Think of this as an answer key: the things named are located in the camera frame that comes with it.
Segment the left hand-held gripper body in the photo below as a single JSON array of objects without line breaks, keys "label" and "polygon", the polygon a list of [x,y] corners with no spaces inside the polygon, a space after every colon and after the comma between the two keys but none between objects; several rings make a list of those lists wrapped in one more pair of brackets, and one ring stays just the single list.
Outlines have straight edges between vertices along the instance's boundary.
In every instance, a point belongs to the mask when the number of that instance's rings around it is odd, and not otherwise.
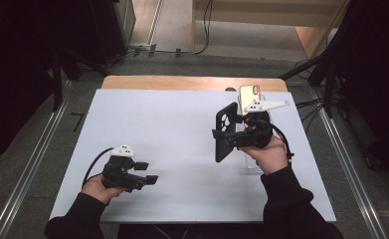
[{"label": "left hand-held gripper body", "polygon": [[102,175],[103,185],[106,188],[121,187],[127,192],[133,189],[140,190],[146,182],[146,177],[131,174],[135,161],[135,153],[128,144],[110,149],[107,154],[109,160],[105,164]]}]

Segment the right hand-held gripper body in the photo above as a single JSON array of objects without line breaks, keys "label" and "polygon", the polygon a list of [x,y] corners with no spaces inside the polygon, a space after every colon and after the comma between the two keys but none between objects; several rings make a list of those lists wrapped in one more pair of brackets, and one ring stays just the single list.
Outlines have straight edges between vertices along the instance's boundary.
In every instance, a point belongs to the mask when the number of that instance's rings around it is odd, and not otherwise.
[{"label": "right hand-held gripper body", "polygon": [[287,107],[288,102],[275,101],[254,101],[246,107],[247,119],[243,122],[246,128],[243,131],[235,132],[230,137],[233,147],[254,146],[264,148],[271,141],[276,132],[285,145],[289,145],[284,133],[271,123],[269,110]]}]

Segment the black phone case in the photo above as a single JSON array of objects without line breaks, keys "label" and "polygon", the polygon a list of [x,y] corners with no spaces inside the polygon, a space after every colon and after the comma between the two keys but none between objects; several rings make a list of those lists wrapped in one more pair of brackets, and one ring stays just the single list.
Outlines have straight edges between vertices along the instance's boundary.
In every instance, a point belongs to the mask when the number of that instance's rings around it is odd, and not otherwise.
[{"label": "black phone case", "polygon": [[[215,129],[225,131],[232,137],[236,132],[236,123],[230,121],[230,115],[236,115],[238,112],[238,104],[230,103],[216,113]],[[232,152],[233,146],[230,143],[217,143],[215,140],[215,161],[221,162],[229,153]]]}]

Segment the light-coloured smartphone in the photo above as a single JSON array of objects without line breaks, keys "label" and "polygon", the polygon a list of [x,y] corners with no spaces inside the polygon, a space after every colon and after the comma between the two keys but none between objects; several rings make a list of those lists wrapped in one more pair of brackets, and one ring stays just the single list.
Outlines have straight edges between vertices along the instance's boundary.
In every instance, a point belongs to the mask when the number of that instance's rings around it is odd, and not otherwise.
[{"label": "light-coloured smartphone", "polygon": [[258,101],[261,98],[260,87],[258,85],[248,85],[240,87],[240,104],[241,112],[245,115],[246,107],[252,102]]}]

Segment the person's right hand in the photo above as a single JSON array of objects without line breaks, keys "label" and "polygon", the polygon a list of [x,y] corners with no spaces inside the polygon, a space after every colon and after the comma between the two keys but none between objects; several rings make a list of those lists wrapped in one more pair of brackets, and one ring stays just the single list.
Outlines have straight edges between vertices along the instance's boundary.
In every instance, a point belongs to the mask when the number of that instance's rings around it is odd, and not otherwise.
[{"label": "person's right hand", "polygon": [[254,159],[265,175],[270,175],[289,166],[284,142],[272,136],[264,148],[254,146],[241,147],[241,151]]}]

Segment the person's left hand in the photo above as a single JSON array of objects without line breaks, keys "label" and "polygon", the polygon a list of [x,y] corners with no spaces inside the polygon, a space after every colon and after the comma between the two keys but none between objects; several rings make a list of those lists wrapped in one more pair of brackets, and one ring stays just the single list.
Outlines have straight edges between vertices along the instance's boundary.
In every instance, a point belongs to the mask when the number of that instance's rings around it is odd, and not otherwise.
[{"label": "person's left hand", "polygon": [[82,193],[108,205],[115,197],[119,197],[119,195],[125,191],[125,188],[106,188],[103,185],[103,180],[104,177],[102,174],[91,177],[83,186]]}]

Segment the white table board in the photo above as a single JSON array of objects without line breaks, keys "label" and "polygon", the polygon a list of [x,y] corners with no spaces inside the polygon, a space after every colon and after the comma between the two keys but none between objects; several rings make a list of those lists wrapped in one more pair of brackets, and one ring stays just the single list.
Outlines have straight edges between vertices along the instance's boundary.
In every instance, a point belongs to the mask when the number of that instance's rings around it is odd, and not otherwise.
[{"label": "white table board", "polygon": [[149,163],[153,185],[114,199],[104,222],[259,222],[267,194],[261,172],[233,150],[215,161],[217,111],[237,100],[235,92],[99,90],[96,92],[62,182],[54,216],[73,204],[87,172],[99,173],[105,150],[128,144]]}]

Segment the person's dark torso clothing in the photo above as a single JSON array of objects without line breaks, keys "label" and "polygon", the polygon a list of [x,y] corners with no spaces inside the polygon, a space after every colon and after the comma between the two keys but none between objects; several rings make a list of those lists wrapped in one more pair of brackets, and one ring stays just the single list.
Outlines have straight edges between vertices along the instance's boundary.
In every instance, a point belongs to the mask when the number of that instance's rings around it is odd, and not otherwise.
[{"label": "person's dark torso clothing", "polygon": [[264,239],[261,224],[121,224],[117,239]]}]

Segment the wooden table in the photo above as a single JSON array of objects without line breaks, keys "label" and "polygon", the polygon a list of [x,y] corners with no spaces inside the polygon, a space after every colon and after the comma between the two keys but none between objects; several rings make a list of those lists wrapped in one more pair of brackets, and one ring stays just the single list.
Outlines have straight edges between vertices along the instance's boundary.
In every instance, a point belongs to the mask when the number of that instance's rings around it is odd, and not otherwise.
[{"label": "wooden table", "polygon": [[189,76],[108,76],[103,89],[165,90],[165,91],[225,91],[241,86],[257,85],[265,92],[286,92],[282,79],[189,77]]}]

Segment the black metal stand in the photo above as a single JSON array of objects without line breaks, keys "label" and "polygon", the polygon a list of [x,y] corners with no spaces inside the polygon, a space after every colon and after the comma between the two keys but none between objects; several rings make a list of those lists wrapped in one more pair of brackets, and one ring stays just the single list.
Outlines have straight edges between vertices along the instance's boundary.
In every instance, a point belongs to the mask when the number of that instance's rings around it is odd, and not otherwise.
[{"label": "black metal stand", "polygon": [[71,81],[78,81],[82,72],[78,68],[77,63],[88,66],[90,69],[98,72],[104,77],[110,75],[109,71],[77,51],[60,47],[54,48],[52,52],[52,80],[55,99],[53,112],[56,112],[64,101],[61,73],[65,73]]},{"label": "black metal stand", "polygon": [[280,76],[280,79],[286,81],[305,70],[312,68],[307,82],[311,87],[318,87],[322,81],[325,81],[323,108],[328,117],[332,118],[331,107],[333,106],[332,97],[336,78],[336,65],[334,53],[330,47],[327,47],[321,54],[311,60],[305,61],[292,70]]}]

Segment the light wooden furniture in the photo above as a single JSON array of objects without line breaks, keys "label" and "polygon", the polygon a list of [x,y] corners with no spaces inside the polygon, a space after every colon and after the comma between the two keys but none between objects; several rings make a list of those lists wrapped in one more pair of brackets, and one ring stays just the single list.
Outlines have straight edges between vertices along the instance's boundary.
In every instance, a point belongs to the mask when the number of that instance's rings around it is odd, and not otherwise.
[{"label": "light wooden furniture", "polygon": [[212,0],[217,22],[294,26],[306,56],[318,55],[350,0]]}]

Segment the dark curtain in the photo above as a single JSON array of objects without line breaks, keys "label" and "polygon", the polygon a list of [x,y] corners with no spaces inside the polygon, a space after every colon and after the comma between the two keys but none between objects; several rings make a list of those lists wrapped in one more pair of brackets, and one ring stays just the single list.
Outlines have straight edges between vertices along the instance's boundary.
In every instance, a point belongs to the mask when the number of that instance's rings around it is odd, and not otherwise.
[{"label": "dark curtain", "polygon": [[389,0],[351,0],[336,36],[341,92],[373,135],[366,151],[389,169]]},{"label": "dark curtain", "polygon": [[102,68],[127,52],[124,0],[0,0],[0,155],[54,97],[52,52],[77,51]]}]

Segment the metal floor rail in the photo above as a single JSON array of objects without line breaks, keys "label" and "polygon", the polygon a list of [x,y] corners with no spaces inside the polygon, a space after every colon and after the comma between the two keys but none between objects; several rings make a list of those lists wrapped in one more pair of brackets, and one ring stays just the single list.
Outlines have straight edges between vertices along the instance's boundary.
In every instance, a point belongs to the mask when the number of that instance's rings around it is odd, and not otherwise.
[{"label": "metal floor rail", "polygon": [[335,150],[342,171],[348,181],[349,187],[355,198],[360,214],[368,228],[372,239],[388,239],[386,231],[376,212],[370,197],[352,163],[349,153],[343,143],[338,129],[325,111],[319,113],[331,144]]},{"label": "metal floor rail", "polygon": [[58,109],[54,113],[50,113],[41,136],[39,137],[35,148],[32,151],[30,158],[23,172],[21,173],[14,190],[8,197],[0,214],[0,239],[5,239],[9,229],[14,222],[16,215],[26,197],[30,185],[36,175],[36,172],[43,161],[44,155],[50,145],[54,133],[63,117],[65,109],[70,100],[70,94],[74,89],[75,83],[67,80],[63,86],[63,101],[59,104]]}]

